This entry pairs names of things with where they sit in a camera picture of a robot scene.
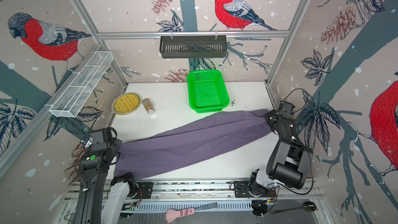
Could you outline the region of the purple trousers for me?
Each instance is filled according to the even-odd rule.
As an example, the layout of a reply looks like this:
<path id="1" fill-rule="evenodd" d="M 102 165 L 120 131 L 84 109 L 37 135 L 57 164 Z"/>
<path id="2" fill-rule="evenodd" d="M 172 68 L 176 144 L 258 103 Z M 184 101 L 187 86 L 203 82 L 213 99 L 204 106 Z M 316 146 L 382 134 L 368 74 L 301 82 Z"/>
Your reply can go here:
<path id="1" fill-rule="evenodd" d="M 114 176 L 148 178 L 239 149 L 271 133 L 268 110 L 217 112 L 147 139 L 123 143 Z"/>

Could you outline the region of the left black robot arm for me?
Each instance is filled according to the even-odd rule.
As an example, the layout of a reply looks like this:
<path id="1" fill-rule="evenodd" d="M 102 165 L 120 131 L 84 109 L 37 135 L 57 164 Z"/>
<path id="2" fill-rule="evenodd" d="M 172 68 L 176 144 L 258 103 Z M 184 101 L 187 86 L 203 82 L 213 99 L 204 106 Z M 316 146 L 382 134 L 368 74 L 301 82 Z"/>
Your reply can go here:
<path id="1" fill-rule="evenodd" d="M 82 157 L 78 203 L 69 224 L 116 224 L 124 201 L 137 195 L 138 184 L 132 173 L 117 176 L 111 182 L 110 198 L 102 206 L 108 170 L 121 144 L 119 139 L 92 144 Z"/>

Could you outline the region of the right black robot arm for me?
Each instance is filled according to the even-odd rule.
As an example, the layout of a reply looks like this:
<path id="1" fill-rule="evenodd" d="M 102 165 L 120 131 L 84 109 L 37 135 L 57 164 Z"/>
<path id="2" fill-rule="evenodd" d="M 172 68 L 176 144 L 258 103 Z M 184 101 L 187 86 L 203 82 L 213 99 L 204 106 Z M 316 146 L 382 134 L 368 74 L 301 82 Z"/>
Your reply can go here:
<path id="1" fill-rule="evenodd" d="M 272 110 L 264 117 L 279 137 L 267 163 L 266 175 L 289 190 L 301 189 L 312 169 L 313 150 L 299 139 L 292 115 Z"/>

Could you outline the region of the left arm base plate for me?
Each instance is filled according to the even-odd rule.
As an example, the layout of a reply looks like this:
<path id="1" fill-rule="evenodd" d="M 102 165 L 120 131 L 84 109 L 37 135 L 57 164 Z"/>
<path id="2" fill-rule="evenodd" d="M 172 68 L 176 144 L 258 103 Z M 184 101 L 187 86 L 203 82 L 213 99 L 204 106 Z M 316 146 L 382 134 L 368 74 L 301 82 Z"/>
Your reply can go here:
<path id="1" fill-rule="evenodd" d="M 135 192 L 135 195 L 131 197 L 131 199 L 151 199 L 152 196 L 152 190 L 153 190 L 153 182 L 137 182 L 137 191 Z"/>

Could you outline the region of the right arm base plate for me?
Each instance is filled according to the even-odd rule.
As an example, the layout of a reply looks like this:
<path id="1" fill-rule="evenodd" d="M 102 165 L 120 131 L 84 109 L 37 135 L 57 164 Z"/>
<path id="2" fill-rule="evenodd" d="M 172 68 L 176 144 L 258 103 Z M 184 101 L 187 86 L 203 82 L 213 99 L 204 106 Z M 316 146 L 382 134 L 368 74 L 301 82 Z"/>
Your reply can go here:
<path id="1" fill-rule="evenodd" d="M 275 198 L 276 191 L 248 180 L 236 180 L 232 183 L 236 198 Z"/>

